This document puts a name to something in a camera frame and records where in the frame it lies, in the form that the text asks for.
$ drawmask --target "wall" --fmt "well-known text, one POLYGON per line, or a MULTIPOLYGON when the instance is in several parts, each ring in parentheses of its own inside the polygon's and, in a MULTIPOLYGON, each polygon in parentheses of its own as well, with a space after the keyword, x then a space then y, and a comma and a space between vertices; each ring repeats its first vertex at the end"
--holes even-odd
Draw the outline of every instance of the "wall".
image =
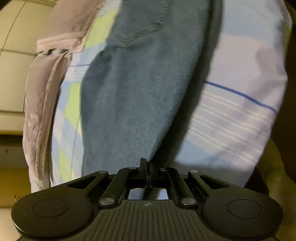
POLYGON ((0 208, 0 241, 16 241, 20 236, 10 216, 11 208, 0 208))
POLYGON ((0 169, 0 207, 12 207, 15 196, 19 199, 29 193, 31 187, 27 168, 0 169))
POLYGON ((26 167, 22 136, 0 135, 0 169, 26 167))
POLYGON ((0 134, 22 134, 27 74, 53 5, 12 0, 0 11, 0 134))

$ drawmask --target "metal rivet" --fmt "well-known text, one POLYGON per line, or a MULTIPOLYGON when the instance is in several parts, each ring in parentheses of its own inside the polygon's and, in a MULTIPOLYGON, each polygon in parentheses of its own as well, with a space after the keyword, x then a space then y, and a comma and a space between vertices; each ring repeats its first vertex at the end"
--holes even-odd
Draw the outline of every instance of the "metal rivet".
POLYGON ((106 197, 106 198, 101 199, 101 200, 100 200, 100 203, 101 203, 102 205, 111 205, 111 204, 114 203, 114 199, 109 198, 109 197, 106 197))
POLYGON ((183 203, 184 205, 193 205, 194 203, 196 203, 196 201, 193 198, 183 198, 181 200, 181 203, 183 203))

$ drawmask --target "blue jeans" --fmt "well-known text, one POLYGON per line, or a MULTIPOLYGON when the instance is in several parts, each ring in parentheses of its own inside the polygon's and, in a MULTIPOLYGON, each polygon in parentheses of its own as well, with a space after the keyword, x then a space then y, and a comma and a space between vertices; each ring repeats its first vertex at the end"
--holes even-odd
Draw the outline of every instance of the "blue jeans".
POLYGON ((205 80, 194 72, 202 52, 212 56, 221 8, 222 0, 123 0, 82 83, 82 175, 152 160, 190 82, 205 80))

